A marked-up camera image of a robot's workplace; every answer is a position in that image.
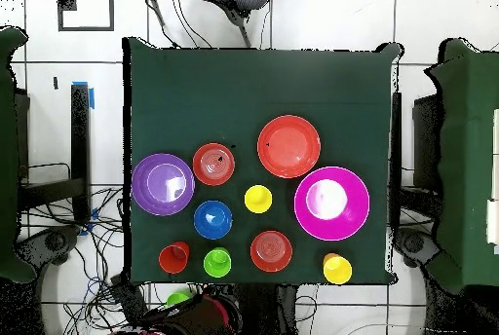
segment green object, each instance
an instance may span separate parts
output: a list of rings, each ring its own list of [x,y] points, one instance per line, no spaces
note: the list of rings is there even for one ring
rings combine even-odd
[[[191,298],[191,293],[188,289],[183,290],[183,291],[174,292],[167,299],[167,307],[172,307],[173,305],[187,301],[190,298]]]
[[[14,282],[31,282],[36,277],[33,267],[20,260],[14,251],[18,238],[19,151],[18,126],[14,99],[14,73],[10,61],[14,51],[27,40],[18,28],[0,29],[0,137],[2,163],[0,164],[0,277]]]
[[[207,253],[203,266],[209,276],[222,278],[230,272],[231,262],[229,251],[223,247],[216,247]]]
[[[348,259],[352,284],[387,284],[385,270],[391,68],[398,44],[375,52],[259,51],[249,49],[155,49],[128,39],[131,49],[132,167],[153,153],[177,155],[189,166],[197,149],[210,142],[234,155],[232,177],[220,186],[196,181],[189,205],[172,216],[155,216],[132,199],[133,281],[327,283],[323,258],[336,252]],[[293,198],[302,177],[272,175],[258,160],[260,131],[277,116],[307,119],[321,138],[315,168],[345,167],[357,174],[370,194],[370,213],[360,231],[338,242],[308,235],[294,216]],[[245,192],[255,183],[272,192],[272,206],[251,213]],[[224,202],[232,211],[231,231],[219,241],[194,230],[196,206]],[[252,240],[277,230],[291,242],[289,264],[277,273],[257,269]],[[189,262],[175,275],[156,258],[169,243],[185,241]],[[204,258],[218,245],[232,256],[231,272],[210,277]]]
[[[446,42],[443,61],[428,71],[437,79],[445,119],[439,163],[443,207],[436,234],[442,252],[427,269],[453,293],[470,284],[499,286],[499,256],[486,241],[499,55],[470,46],[463,39]]]

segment red plate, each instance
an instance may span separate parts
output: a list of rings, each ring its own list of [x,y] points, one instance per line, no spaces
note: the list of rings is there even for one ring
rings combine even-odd
[[[292,247],[281,232],[265,231],[253,240],[249,252],[254,265],[260,270],[278,272],[289,263]]]
[[[194,154],[192,169],[200,181],[214,186],[229,180],[235,164],[229,149],[218,143],[209,143]]]
[[[321,153],[315,128],[298,116],[280,116],[260,133],[258,158],[265,168],[279,177],[301,176],[314,167]]]

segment blue bowl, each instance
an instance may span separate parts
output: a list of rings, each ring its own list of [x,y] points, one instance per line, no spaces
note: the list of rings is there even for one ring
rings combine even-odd
[[[208,240],[219,240],[232,227],[232,213],[226,204],[219,201],[206,201],[194,212],[194,228]]]

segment yellow cup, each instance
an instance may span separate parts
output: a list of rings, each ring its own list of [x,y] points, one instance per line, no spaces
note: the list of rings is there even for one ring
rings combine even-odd
[[[253,213],[263,213],[272,204],[272,192],[265,186],[254,185],[245,193],[245,205]]]
[[[348,260],[339,256],[337,253],[329,253],[326,255],[324,257],[323,267],[326,279],[336,285],[348,282],[352,276],[352,265]]]

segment green cup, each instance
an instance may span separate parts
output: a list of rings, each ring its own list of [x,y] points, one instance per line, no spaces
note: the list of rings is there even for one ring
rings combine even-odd
[[[231,267],[229,251],[224,247],[216,247],[205,256],[205,271],[210,277],[222,278],[226,276]]]
[[[192,294],[188,289],[182,289],[181,291],[174,292],[167,299],[167,307],[172,307],[173,305],[179,304],[180,302],[187,301],[192,298]]]

